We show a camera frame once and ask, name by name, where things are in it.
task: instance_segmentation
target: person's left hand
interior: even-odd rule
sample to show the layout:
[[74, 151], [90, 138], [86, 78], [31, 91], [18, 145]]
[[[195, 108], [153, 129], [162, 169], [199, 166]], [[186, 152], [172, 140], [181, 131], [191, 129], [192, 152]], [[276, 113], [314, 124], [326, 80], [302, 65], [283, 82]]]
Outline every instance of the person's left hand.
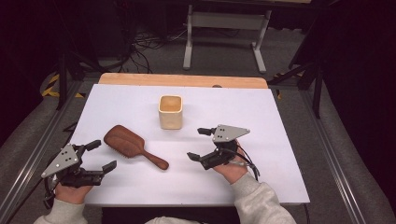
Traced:
[[82, 204], [92, 188], [93, 186], [83, 186], [76, 189], [59, 183], [55, 188], [55, 198], [66, 203]]

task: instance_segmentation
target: white metal stand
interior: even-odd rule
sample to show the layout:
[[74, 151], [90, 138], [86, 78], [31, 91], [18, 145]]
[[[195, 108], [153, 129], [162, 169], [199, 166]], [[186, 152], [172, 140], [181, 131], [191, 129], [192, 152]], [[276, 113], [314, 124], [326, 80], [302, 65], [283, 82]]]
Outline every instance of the white metal stand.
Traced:
[[259, 37], [256, 42], [251, 43], [253, 53], [256, 58], [259, 71], [265, 73], [265, 65], [262, 60], [260, 47], [271, 17], [271, 11], [267, 10], [265, 15], [240, 15], [227, 13], [208, 13], [193, 12], [192, 5], [189, 5], [189, 14], [187, 18], [187, 43], [184, 53], [183, 69], [189, 70], [191, 67], [192, 55], [192, 27], [210, 27], [210, 28], [229, 28], [241, 30], [258, 30]]

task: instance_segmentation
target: brush handle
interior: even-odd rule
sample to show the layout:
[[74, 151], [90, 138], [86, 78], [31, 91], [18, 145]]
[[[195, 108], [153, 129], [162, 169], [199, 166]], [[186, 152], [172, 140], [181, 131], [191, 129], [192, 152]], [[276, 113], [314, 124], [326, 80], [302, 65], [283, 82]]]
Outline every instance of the brush handle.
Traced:
[[169, 163], [159, 157], [152, 155], [151, 153], [147, 152], [146, 150], [142, 151], [142, 155], [145, 156], [149, 161], [154, 163], [162, 170], [166, 170], [169, 167]]

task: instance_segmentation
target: white tabletop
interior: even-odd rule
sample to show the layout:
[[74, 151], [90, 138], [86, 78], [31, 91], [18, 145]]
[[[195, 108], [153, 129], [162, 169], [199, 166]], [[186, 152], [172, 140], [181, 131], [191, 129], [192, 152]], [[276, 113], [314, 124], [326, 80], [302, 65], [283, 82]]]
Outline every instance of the white tabletop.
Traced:
[[[183, 127], [163, 130], [158, 103], [164, 94], [183, 97]], [[143, 156], [126, 159], [103, 141], [120, 124], [146, 140], [145, 150], [169, 162], [163, 171]], [[100, 187], [94, 187], [86, 204], [100, 206], [210, 206], [232, 205], [228, 182], [213, 170], [191, 161], [188, 152], [206, 155], [214, 150], [211, 137], [198, 128], [218, 124], [250, 129], [238, 138], [281, 203], [309, 203], [304, 181], [276, 108], [274, 96], [265, 89], [201, 87], [93, 86], [78, 126], [70, 141], [102, 145], [83, 155], [82, 167], [101, 170], [116, 160]]]

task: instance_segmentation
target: sleeve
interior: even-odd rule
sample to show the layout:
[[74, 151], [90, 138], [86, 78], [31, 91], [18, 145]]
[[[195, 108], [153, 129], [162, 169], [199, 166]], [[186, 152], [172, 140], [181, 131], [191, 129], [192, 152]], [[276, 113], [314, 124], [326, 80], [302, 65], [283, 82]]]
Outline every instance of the sleeve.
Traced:
[[266, 183], [257, 182], [249, 172], [233, 183], [232, 188], [241, 224], [295, 223], [279, 204], [274, 190]]
[[66, 203], [54, 199], [51, 212], [35, 221], [35, 224], [87, 224], [82, 215], [85, 204]]

